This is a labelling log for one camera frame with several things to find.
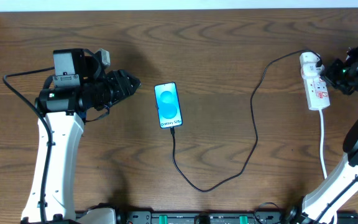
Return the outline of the blue Galaxy smartphone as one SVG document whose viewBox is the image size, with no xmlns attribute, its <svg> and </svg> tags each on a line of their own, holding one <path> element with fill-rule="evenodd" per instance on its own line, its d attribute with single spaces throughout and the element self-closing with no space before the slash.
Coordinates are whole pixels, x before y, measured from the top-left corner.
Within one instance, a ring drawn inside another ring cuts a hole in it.
<svg viewBox="0 0 358 224">
<path fill-rule="evenodd" d="M 176 83 L 155 85 L 154 93 L 160 128 L 169 129 L 181 126 L 183 118 Z"/>
</svg>

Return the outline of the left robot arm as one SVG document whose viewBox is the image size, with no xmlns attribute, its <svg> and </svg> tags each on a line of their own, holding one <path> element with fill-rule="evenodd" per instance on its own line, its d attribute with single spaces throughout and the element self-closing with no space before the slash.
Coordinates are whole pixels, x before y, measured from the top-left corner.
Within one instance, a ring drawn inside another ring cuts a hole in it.
<svg viewBox="0 0 358 224">
<path fill-rule="evenodd" d="M 94 108 L 106 117 L 112 106 L 133 95 L 138 78 L 112 70 L 110 54 L 99 49 L 63 49 L 53 52 L 55 73 L 48 77 L 35 108 L 40 115 L 39 149 L 30 195 L 21 223 L 73 223 L 76 219 L 73 187 L 80 139 Z"/>
</svg>

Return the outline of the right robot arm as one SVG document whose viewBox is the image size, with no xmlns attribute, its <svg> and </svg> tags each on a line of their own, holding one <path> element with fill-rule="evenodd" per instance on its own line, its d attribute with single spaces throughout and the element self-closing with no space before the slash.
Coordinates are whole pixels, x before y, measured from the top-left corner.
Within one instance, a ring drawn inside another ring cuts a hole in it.
<svg viewBox="0 0 358 224">
<path fill-rule="evenodd" d="M 336 59 L 328 68 L 317 72 L 318 57 L 300 57 L 304 81 L 325 81 L 345 95 L 358 92 L 358 47 L 347 51 L 345 61 Z M 283 218 L 283 223 L 332 223 L 337 211 L 358 191 L 358 120 L 343 142 L 344 154 L 340 163 L 321 183 L 307 194 Z"/>
</svg>

